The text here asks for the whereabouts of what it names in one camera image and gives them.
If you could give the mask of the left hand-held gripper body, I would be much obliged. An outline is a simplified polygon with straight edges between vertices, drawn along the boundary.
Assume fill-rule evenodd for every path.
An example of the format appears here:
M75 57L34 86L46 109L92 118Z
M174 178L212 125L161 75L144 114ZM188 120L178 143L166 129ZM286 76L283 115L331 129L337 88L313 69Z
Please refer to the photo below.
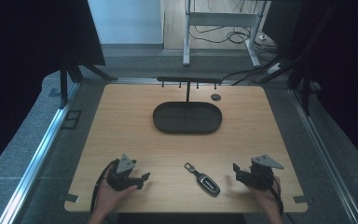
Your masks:
M130 177L134 167L135 161L123 154L120 159L113 161L113 165L108 171L107 183L118 191L136 185L137 179Z

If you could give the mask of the black stand legs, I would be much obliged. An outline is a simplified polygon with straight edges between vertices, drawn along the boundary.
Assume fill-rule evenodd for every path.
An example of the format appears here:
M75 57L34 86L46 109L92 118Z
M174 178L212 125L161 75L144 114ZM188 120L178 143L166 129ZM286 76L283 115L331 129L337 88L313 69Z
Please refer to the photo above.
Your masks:
M282 68L273 72L271 75L268 75L267 77L263 77L257 80L256 82L257 84L267 83L272 79L282 75L283 73L291 70L292 73L286 81L286 86L289 90L293 90L296 89L299 84L302 84L300 105L307 116L310 115L310 110L309 110L309 101L310 101L310 93L311 93L310 54L311 54L311 49L304 49L295 60L288 63L287 65L284 65Z
M79 66L85 66L92 73L101 77L105 80L117 80L116 77L106 74L103 70L97 66L86 63L84 60L78 59L67 59L60 69L60 89L61 89L61 104L60 108L64 108L69 102L69 93L68 93L68 77L74 83L81 83L83 80L83 75L79 69Z

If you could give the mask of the person's left hand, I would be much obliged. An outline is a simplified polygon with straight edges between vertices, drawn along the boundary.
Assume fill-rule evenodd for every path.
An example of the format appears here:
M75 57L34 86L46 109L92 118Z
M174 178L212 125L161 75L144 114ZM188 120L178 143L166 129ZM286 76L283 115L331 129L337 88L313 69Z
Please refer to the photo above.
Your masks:
M106 216L116 208L121 200L135 192L137 189L137 186L131 186L122 191L117 191L107 183L106 179L103 179L97 192L93 213Z

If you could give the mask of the dark curtain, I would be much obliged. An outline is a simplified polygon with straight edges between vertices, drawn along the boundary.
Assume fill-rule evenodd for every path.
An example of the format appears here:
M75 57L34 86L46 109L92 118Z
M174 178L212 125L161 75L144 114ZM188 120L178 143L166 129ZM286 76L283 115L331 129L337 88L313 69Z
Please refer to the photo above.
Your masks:
M0 155L68 63L104 64L89 0L0 0Z
M334 9L309 62L318 99L358 150L358 0L272 0L263 32L290 58L305 50L324 12Z

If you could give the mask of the white power strip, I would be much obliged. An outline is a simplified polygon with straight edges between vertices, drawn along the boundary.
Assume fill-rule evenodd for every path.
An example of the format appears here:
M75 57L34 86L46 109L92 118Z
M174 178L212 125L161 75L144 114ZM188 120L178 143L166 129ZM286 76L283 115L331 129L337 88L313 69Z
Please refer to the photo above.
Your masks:
M268 70L268 74L272 74L278 70L280 70L282 68L282 64L281 63L275 63L274 65L272 65L270 67L270 69Z

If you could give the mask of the aluminium rail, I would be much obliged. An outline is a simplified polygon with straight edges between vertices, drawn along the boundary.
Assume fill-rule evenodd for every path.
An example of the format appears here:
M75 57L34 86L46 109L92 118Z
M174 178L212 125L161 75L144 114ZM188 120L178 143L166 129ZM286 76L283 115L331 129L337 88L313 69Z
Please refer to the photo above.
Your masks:
M0 157L0 224L13 224L62 126L80 85L68 87L68 101L48 97L43 85L33 108Z
M322 140L318 130L316 129L311 117L303 109L298 94L293 90L289 90L288 94L293 101L296 111L303 122L303 125L310 137L312 144L315 146L321 163L333 185L333 188L342 204L342 207L345 210L345 213L350 220L350 223L358 224L358 205L354 200L353 196L351 195L340 171L338 170L330 154L328 153L324 141Z

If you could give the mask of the black car key with ring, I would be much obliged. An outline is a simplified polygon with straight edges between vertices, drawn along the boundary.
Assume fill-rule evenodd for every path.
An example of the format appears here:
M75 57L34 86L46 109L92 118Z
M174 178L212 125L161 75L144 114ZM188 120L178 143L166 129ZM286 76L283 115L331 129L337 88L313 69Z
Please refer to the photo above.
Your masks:
M219 186L208 175L198 172L189 162L185 164L185 168L196 177L197 182L204 191L213 197L217 197L219 195Z

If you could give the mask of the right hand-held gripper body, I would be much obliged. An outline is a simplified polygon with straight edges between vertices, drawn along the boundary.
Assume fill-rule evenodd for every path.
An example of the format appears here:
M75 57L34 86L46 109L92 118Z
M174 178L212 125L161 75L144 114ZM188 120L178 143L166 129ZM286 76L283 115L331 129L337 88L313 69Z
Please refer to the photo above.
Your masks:
M272 159L269 155L261 155L251 158L251 180L249 185L253 188L265 190L274 182L275 169L284 169L284 166Z

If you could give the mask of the person's right hand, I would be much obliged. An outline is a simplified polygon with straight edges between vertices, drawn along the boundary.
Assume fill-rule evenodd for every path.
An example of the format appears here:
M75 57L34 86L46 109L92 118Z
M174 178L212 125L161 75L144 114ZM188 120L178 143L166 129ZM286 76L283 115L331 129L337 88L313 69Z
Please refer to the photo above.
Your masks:
M247 188L254 194L256 201L258 202L266 216L281 216L280 206L277 203L274 194L269 189L260 190L255 189L251 186L247 186Z

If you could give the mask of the black key rack with tray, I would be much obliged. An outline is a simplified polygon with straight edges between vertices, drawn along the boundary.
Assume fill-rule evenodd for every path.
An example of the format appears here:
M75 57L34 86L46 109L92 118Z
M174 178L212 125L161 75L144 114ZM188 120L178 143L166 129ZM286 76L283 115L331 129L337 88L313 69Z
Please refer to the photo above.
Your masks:
M186 99L183 102L165 102L153 111L155 127L163 133L172 134L209 134L216 132L221 125L221 110L211 103L191 102L190 86L196 83L213 83L213 87L222 83L219 78L199 77L157 77L164 87L166 82L186 83Z

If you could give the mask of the white metal desk frame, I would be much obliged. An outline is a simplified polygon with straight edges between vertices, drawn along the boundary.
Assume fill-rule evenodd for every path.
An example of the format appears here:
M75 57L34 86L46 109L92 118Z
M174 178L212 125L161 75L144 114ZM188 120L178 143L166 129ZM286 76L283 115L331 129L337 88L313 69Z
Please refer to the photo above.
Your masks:
M251 37L245 41L248 55L254 67L260 67L260 61L255 53L255 39L259 31L261 21L267 5L262 0L261 8L257 13L219 13L219 12L196 12L191 10L192 0L185 3L185 39L183 45L183 66L190 64L190 27L191 26L224 26L244 27L251 29Z

